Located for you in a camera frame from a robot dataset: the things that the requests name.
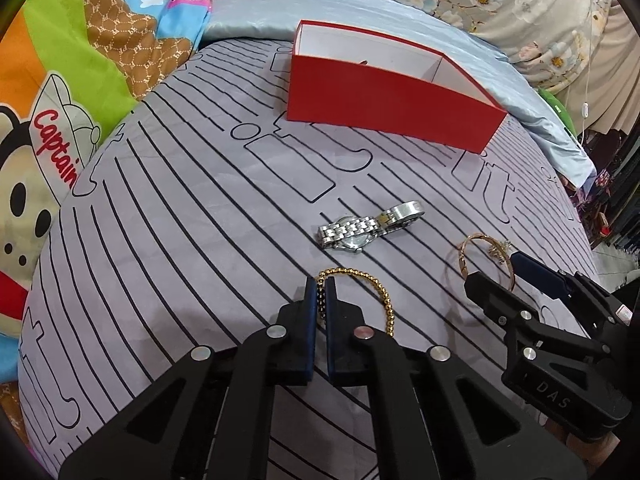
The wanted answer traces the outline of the thin gold bangle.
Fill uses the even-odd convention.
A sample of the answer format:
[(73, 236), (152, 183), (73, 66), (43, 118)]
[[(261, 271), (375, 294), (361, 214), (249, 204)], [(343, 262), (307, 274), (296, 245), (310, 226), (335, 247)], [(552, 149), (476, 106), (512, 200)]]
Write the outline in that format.
[(498, 240), (488, 234), (475, 232), (462, 240), (457, 251), (462, 278), (467, 278), (473, 271), (488, 271), (509, 292), (514, 291), (516, 275), (511, 261), (513, 246), (510, 240)]

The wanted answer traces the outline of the silver metal watch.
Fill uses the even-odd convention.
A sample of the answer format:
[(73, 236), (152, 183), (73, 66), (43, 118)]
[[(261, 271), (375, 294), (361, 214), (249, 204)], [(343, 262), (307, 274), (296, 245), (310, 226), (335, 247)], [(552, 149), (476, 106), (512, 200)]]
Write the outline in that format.
[(361, 252), (380, 237), (405, 229), (424, 215), (424, 207), (410, 200), (390, 207), (377, 216), (345, 216), (318, 227), (317, 240), (322, 248)]

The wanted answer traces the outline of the red jewelry box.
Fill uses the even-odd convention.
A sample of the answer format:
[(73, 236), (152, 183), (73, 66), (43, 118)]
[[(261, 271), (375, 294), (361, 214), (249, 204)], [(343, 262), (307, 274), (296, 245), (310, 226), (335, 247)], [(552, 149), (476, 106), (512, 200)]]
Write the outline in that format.
[(303, 20), (293, 41), (286, 117), (480, 154), (506, 111), (442, 52), (370, 29)]

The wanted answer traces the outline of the light blue pillow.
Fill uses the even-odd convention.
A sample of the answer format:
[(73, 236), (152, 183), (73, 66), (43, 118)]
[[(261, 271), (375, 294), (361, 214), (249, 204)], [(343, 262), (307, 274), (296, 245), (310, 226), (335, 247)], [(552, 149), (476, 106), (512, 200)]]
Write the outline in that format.
[(498, 48), (393, 0), (217, 0), (202, 44), (229, 38), (291, 40), (301, 20), (355, 26), (445, 53), (529, 131), (553, 169), (578, 188), (596, 175), (561, 119)]

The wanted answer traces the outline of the green plastic object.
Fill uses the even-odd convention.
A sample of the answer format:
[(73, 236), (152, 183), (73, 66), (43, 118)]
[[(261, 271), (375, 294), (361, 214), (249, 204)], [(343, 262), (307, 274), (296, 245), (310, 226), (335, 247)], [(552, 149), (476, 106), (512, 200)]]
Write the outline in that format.
[(574, 138), (577, 136), (577, 132), (575, 129), (575, 125), (573, 119), (570, 117), (570, 113), (567, 111), (566, 107), (562, 104), (562, 102), (554, 96), (550, 91), (539, 88), (537, 90), (541, 99), (544, 100), (551, 108), (555, 111), (555, 114), (561, 119), (565, 129), (572, 135)]

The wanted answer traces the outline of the cartoon monkey bedsheet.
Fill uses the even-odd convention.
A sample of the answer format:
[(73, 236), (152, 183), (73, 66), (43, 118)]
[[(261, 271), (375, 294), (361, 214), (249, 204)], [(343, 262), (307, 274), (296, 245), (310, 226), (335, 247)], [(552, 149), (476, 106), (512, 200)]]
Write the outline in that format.
[(195, 51), (212, 0), (26, 0), (1, 40), (1, 378), (42, 246), (81, 171)]

